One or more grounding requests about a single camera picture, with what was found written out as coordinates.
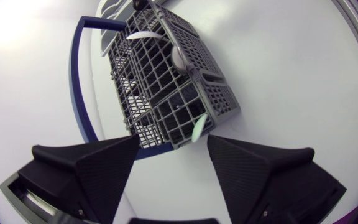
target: textured black surface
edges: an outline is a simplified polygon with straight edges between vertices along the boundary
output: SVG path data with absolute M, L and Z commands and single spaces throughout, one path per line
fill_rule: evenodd
M 139 136 L 90 154 L 77 162 L 76 173 L 96 216 L 111 224 L 139 150 Z
M 310 148 L 209 136 L 208 150 L 234 224 L 318 223 L 346 191 L 313 162 Z
M 68 147 L 34 146 L 18 173 L 26 188 L 77 218 L 111 224 L 139 150 L 139 136 Z
M 244 223 L 259 199 L 270 169 L 259 156 L 244 153 L 223 138 L 208 137 L 208 150 L 232 223 Z
M 140 218 L 133 218 L 130 220 L 129 224 L 218 224 L 218 221 L 214 218 L 186 221 L 144 220 Z

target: gray plastic basket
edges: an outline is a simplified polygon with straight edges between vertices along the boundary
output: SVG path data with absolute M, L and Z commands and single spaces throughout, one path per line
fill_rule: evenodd
M 138 31 L 163 37 L 126 40 Z M 184 54 L 185 73 L 175 69 L 171 50 Z M 109 51 L 111 76 L 131 134 L 143 148 L 171 142 L 177 149 L 188 143 L 197 120 L 208 114 L 203 133 L 240 110 L 222 71 L 193 26 L 149 1 L 127 20 Z

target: plastic grid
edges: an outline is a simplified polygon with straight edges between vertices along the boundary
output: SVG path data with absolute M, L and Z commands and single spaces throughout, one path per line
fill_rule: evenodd
M 209 85 L 202 82 L 204 91 L 217 116 L 237 108 L 236 100 L 227 86 Z
M 157 7 L 162 11 L 163 15 L 168 17 L 171 23 L 182 27 L 183 29 L 187 30 L 188 32 L 194 33 L 194 35 L 197 35 L 197 32 L 194 30 L 193 26 L 187 22 L 186 20 L 182 19 L 181 17 L 177 16 L 175 13 L 166 10 L 165 8 L 157 5 Z
M 154 113 L 164 138 L 179 144 L 191 139 L 195 123 L 207 111 L 194 84 L 189 83 L 159 104 Z M 212 126 L 213 122 L 208 120 L 204 129 Z
M 127 20 L 125 31 L 114 39 L 109 52 L 112 79 L 116 82 L 127 129 L 140 135 L 142 147 L 170 141 L 178 148 L 191 139 L 194 125 L 202 114 L 210 115 L 204 126 L 206 131 L 219 121 L 219 115 L 239 107 L 203 43 L 175 24 L 163 25 L 153 8 L 136 11 Z M 163 11 L 162 18 L 169 12 Z M 143 30 L 163 37 L 126 40 L 128 35 Z M 202 85 L 196 85 L 189 74 L 176 71 L 170 58 L 173 43 L 180 45 L 196 68 L 219 75 L 219 78 L 212 76 L 219 83 L 214 85 L 214 80 L 204 76 L 200 80 Z M 199 70 L 196 73 L 201 76 L 203 71 Z
M 131 134 L 139 134 L 142 148 L 163 143 L 162 135 L 152 115 L 150 103 L 144 94 L 131 58 L 131 48 L 123 33 L 114 39 L 109 59 L 112 79 L 125 116 L 127 129 Z
M 215 63 L 211 60 L 209 53 L 204 49 L 199 38 L 184 32 L 175 25 L 172 25 L 170 28 L 183 50 L 185 50 L 186 56 L 195 67 L 219 74 Z

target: white spoon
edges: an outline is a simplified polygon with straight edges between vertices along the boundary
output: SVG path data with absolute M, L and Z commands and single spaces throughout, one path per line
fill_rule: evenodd
M 127 36 L 126 39 L 133 40 L 133 39 L 149 38 L 149 37 L 155 37 L 155 38 L 161 39 L 162 35 L 160 35 L 158 33 L 151 32 L 151 31 L 139 31 L 139 32 L 136 32 L 134 34 Z
M 194 125 L 193 134 L 191 135 L 192 143 L 198 141 L 198 139 L 201 137 L 207 119 L 208 119 L 208 114 L 204 114 L 198 119 L 196 125 Z
M 174 45 L 171 51 L 171 61 L 173 66 L 180 72 L 186 71 L 185 61 L 179 52 L 178 46 Z

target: cutlery basket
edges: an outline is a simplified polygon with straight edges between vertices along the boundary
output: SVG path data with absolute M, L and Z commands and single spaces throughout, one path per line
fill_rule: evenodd
M 138 31 L 162 38 L 126 39 Z M 172 64 L 174 46 L 183 56 L 185 71 Z M 203 114 L 208 114 L 204 134 L 240 110 L 193 26 L 152 1 L 131 15 L 108 56 L 126 128 L 139 134 L 142 148 L 170 142 L 177 149 L 190 142 Z

